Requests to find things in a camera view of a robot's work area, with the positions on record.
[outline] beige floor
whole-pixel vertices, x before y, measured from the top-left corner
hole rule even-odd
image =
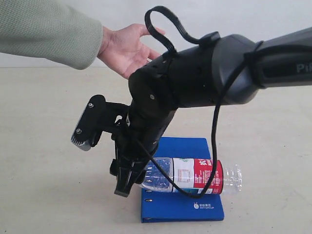
[[[105,68],[0,69],[0,233],[310,234],[311,90],[271,89],[221,108],[219,159],[243,171],[243,191],[222,196],[224,221],[141,224],[139,188],[113,194],[110,136],[87,153],[70,142],[92,95],[130,103],[126,80]],[[209,139],[212,115],[179,110],[165,136]]]

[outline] human hand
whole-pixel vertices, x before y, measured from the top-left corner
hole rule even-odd
[[[131,24],[117,31],[103,27],[103,33],[103,43],[97,57],[126,79],[148,63],[148,59],[154,60],[160,56],[140,42],[142,36],[150,34],[143,24]]]

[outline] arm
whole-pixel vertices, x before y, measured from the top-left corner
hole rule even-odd
[[[97,57],[103,26],[54,0],[0,0],[0,52],[85,69]]]

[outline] blue binder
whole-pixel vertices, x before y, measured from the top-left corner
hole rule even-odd
[[[155,157],[210,158],[205,138],[163,137]],[[201,199],[180,193],[141,191],[141,222],[222,221],[220,195]]]

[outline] robotic arm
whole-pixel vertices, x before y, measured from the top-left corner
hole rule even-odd
[[[194,47],[177,52],[152,26],[150,14],[165,15]],[[215,106],[212,126],[213,171],[199,195],[215,175],[215,133],[221,105],[245,104],[258,90],[281,86],[312,85],[312,28],[255,43],[241,35],[221,38],[218,32],[200,39],[190,37],[178,18],[157,6],[145,15],[151,35],[168,51],[135,71],[129,78],[131,104],[111,103],[93,96],[71,141],[84,151],[95,147],[102,132],[112,134],[116,158],[110,174],[117,177],[115,194],[127,197],[132,186],[143,182],[144,168],[153,159],[158,143],[178,108]]]

